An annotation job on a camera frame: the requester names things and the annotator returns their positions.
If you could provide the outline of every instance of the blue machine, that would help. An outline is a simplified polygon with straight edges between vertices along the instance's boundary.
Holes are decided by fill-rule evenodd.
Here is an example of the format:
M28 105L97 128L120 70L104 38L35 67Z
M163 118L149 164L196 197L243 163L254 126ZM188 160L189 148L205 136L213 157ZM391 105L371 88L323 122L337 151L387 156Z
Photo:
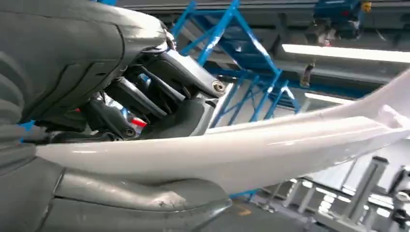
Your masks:
M308 41L329 46L335 39L358 39L370 6L361 0L319 0L314 8L314 23L307 32Z

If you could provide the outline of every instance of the blue steel frame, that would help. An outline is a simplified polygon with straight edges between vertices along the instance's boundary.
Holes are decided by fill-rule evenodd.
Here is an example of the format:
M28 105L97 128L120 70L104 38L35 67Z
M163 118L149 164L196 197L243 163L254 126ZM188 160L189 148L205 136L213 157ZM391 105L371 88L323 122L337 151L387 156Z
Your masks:
M237 77L240 76L242 71L233 71L233 70L225 70L225 69L212 69L209 68L207 69L208 72L214 75L225 75L225 76L231 76L231 77ZM262 77L263 81L267 81L270 76L266 76L266 74L259 73L258 74L260 77ZM306 89L306 90L311 90L311 91L317 91L317 92L324 92L324 93L329 93L329 94L335 94L339 96L344 96L348 98L362 98L366 96L367 94L371 93L371 91L364 91L364 90L357 90L357 89L347 89L347 88L341 88L341 87L334 87L334 86L328 86L326 84L315 84L315 83L310 83L309 87L301 87L299 84L299 81L294 81L294 80L288 80L288 87L292 88L300 88L300 89Z
M237 117L237 115L239 114L242 106L244 105L244 103L249 100L252 99L253 104L254 104L254 96L257 93L253 93L253 89L255 87L259 87L260 91L258 91L258 93L262 92L263 96L262 99L260 100L260 102L254 106L254 112L250 118L250 122L253 121L257 121L258 117L259 117L259 113L262 110L263 106L265 105L265 103L268 101L268 99L272 100L272 105L267 113L267 115L265 115L264 118L271 118L273 115L273 111L274 109L277 107L277 105L279 104L279 100L283 94L283 91L279 91L279 94L277 95L277 98L273 98L271 95L271 92L274 91L276 83L280 77L280 74L282 73L282 70L280 70L279 68L276 67L276 65L273 63L270 55L268 54L268 52L265 50L265 48L259 43L258 39L256 38L256 36L253 34L251 28L249 27L249 25L247 24L247 22L245 21L245 19L243 18L243 16L241 15L241 13L238 10L238 7L240 5L240 1L239 0L233 0L231 5L228 7L228 9L221 11L221 10L195 10L195 6L196 3L194 1L192 1L188 7L186 8L186 10L184 11L184 13L181 15L181 17L176 21L174 27L171 29L171 33L174 35L174 37L176 38L185 22L187 20L193 19L195 21L195 23L204 31L204 34L200 37L198 37L195 41L192 41L189 45L187 45L185 48L182 49L181 54L182 55L188 55L188 52L195 48L197 46L198 43L200 43L201 41L205 40L208 38L208 41L205 44L205 48L201 51L201 53L199 54L197 61L199 64L204 65L207 58L209 57L209 55L212 53L213 49L215 48L215 46L218 44L228 55L230 55L233 60L235 60L235 51L232 51L232 49L227 46L227 39L222 38L225 30L227 29L227 27L229 26L229 24L231 23L231 21L233 19L236 20L236 22L239 24L239 26L241 27L243 33L246 34L246 36L248 36L250 38L251 44L254 46L254 48L256 49L256 52L258 52L259 54L261 54L264 58L264 62L267 63L269 69L271 70L271 73L273 73L272 76L269 77L269 81L267 82L261 82L260 81L260 76L251 72L250 70L246 70L243 67L241 67L240 62L236 62L237 65L242 69L242 71L239 71L239 73L237 73L237 75L235 75L236 77L238 77L238 81L235 83L235 85L233 86L233 88L231 89L231 91L228 93L227 97L225 98L225 101L222 103L222 106L220 108L220 111L217 112L217 115L214 118L214 121L211 122L210 127L213 128L217 125L218 121L225 115L227 114L229 111L233 110L235 108L235 111L233 113L233 115L231 116L228 125L232 125ZM219 14L222 15L222 17L219 20L219 23L215 24L215 25L210 25L209 22L207 22L206 20L204 20L203 18L200 17L195 17L195 16L203 16L203 15L215 15L215 14ZM251 84L248 88L248 90L246 91L246 94L244 95L243 99L236 104L235 106L227 109L230 101L232 100L232 98L234 97L234 95L237 93L238 88L243 84L245 79L249 79L251 80ZM287 83L285 82L284 85L280 86L280 89L287 87ZM294 103L294 107L295 107L295 112L298 111L299 106L297 104L297 101L293 98L292 99L292 103Z
M248 198L247 198L247 202L250 202L250 200L252 200L252 197L259 191L259 189L254 189L254 190L249 190L249 191L245 191L245 192L241 192L241 193L235 193L235 194L231 194L229 197L230 198L237 198L237 197L241 197L243 195L247 195L249 194Z

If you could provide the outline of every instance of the bolt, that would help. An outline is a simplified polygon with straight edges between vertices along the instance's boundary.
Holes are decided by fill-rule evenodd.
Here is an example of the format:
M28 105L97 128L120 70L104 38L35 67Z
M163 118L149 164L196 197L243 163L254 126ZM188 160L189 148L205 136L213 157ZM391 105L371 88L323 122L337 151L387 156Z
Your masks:
M219 92L219 93L225 92L225 85L222 84L222 82L220 82L220 81L214 81L214 82L212 83L212 86L213 86L214 89L215 89L217 92Z
M128 137L132 137L132 136L134 136L134 134L135 134L135 131L133 129L131 129L131 128L126 128L125 129L125 135L127 135Z

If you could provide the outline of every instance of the ceiling light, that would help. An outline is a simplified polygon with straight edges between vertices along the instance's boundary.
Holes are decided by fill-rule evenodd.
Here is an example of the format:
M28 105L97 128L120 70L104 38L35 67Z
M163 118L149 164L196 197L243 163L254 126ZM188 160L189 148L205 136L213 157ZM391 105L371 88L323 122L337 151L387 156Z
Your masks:
M283 44L282 47L285 52L290 53L410 63L410 52L368 50L343 47L320 47L297 44Z
M348 99L329 97L329 96L324 96L324 95L319 95L319 94L314 94L314 93L305 93L305 96L311 99L317 99L317 100L322 100L326 102L334 102L334 103L339 103L339 104L347 104L347 103L353 102L352 100L348 100Z

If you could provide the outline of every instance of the fluorescent light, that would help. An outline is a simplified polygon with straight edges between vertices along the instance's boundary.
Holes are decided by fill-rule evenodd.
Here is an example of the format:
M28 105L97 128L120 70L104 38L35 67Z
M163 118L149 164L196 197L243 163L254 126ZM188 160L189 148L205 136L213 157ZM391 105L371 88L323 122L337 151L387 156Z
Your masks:
M312 182L309 182L309 181L306 181L306 180L304 180L302 182L302 185L305 186L306 188L309 188L309 189L311 189L313 187Z
M314 94L314 93L305 93L305 96L307 98L322 100L326 102L334 102L334 103L339 103L339 104L347 104L347 103L353 102L352 100L348 100L348 99L329 97L329 96L324 96L324 95L319 95L319 94Z
M290 53L410 63L410 52L368 50L343 47L319 47L298 44L283 44L282 47L285 52Z
M329 203L333 203L335 201L335 198L331 197L331 196L328 196L328 195L325 195L323 197L323 200L325 200L326 202L329 202Z
M342 196L337 196L337 198L343 202L350 203L350 199Z
M385 217L385 218L388 218L388 217L390 216L390 212L387 211L387 210L385 210L385 209L383 209L383 208L378 208L378 209L376 210L376 213L377 213L378 215L380 215L380 216Z
M324 189L322 189L322 188L316 188L316 190L317 190L318 192L324 193L324 194L326 194L326 195L328 195L328 196L331 196L331 197L333 197L333 198L337 197L336 194L334 194L334 193L332 193L332 192L329 192L329 191L327 191L327 190L324 190Z
M348 188L342 188L342 192L347 193L351 196L354 196L354 194L355 194L355 191L353 191L351 189L348 189Z

